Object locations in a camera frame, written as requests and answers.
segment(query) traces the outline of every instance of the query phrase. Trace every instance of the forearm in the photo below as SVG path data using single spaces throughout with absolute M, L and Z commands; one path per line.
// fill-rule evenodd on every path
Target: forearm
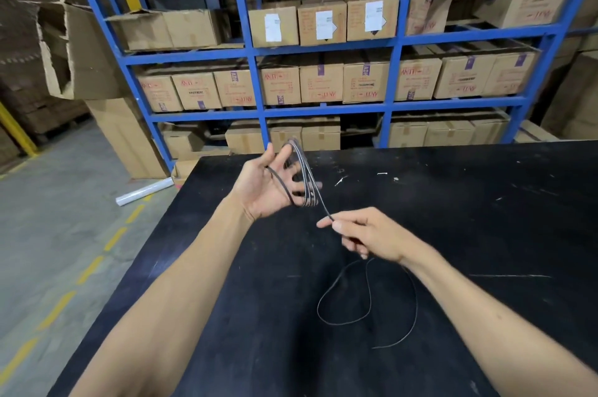
M 187 367 L 252 220 L 229 195 L 110 332 L 72 396 L 168 396 Z
M 504 396 L 598 395 L 598 376 L 557 342 L 477 287 L 432 248 L 405 265 L 443 308 Z

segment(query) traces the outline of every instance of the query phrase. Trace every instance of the hand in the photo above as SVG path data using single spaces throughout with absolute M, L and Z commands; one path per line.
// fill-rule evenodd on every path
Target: hand
M 333 226 L 342 235 L 341 242 L 348 250 L 357 252 L 363 259 L 370 252 L 394 262 L 413 259 L 423 249 L 431 247 L 401 227 L 377 208 L 341 211 L 330 218 L 319 220 L 319 228 Z
M 268 144 L 265 153 L 256 159 L 251 159 L 243 165 L 232 192 L 240 199 L 245 211 L 254 219 L 265 218 L 291 204 L 280 182 L 266 168 L 270 166 L 285 182 L 295 205 L 303 205 L 303 197 L 293 193 L 305 192 L 303 182 L 292 180 L 293 175 L 301 170 L 299 162 L 285 168 L 285 161 L 291 156 L 292 147 L 287 144 L 282 147 L 278 155 L 274 154 L 272 144 Z

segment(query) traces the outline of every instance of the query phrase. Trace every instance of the right hand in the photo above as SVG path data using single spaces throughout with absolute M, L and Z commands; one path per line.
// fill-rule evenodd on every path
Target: right hand
M 332 215 L 334 222 L 326 217 L 316 224 L 319 228 L 332 225 L 342 236 L 342 244 L 357 252 L 363 259 L 370 252 L 393 262 L 413 259 L 426 243 L 407 229 L 401 227 L 377 208 L 341 211 Z

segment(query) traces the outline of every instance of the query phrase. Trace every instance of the white label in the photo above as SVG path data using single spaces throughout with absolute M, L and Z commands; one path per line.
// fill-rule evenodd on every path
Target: white label
M 268 43 L 282 41 L 282 34 L 280 33 L 280 18 L 278 13 L 270 13 L 264 16 L 265 25 L 265 40 Z
M 329 40 L 337 27 L 333 23 L 332 10 L 316 11 L 316 39 Z
M 386 23 L 382 17 L 382 7 L 384 0 L 376 0 L 375 2 L 367 2 L 365 4 L 365 31 L 381 31 Z

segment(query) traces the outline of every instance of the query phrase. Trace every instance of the left hand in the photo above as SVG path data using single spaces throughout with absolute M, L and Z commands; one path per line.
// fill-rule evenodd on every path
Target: left hand
M 243 165 L 232 192 L 239 197 L 246 212 L 253 219 L 265 218 L 291 204 L 280 182 L 266 168 L 270 166 L 285 182 L 295 205 L 303 205 L 303 197 L 294 193 L 305 193 L 303 182 L 293 181 L 293 175 L 301 170 L 299 162 L 285 168 L 285 161 L 291 156 L 291 145 L 285 145 L 275 155 L 272 144 L 268 144 L 265 153 L 256 159 L 251 159 Z

